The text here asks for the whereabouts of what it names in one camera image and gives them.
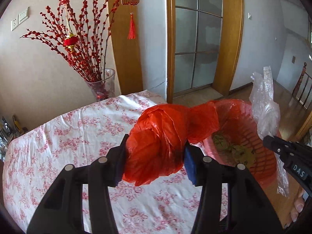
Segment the person right hand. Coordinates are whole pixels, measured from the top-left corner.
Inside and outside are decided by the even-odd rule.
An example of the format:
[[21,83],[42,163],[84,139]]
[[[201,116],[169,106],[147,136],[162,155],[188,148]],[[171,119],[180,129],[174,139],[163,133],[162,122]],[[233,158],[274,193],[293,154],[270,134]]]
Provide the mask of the person right hand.
[[290,213],[287,215],[287,220],[284,225],[284,229],[289,227],[293,222],[296,222],[299,214],[302,212],[304,205],[305,205],[305,200],[303,198],[304,193],[305,193],[305,190],[303,188],[299,188],[297,197],[293,203],[293,207]]

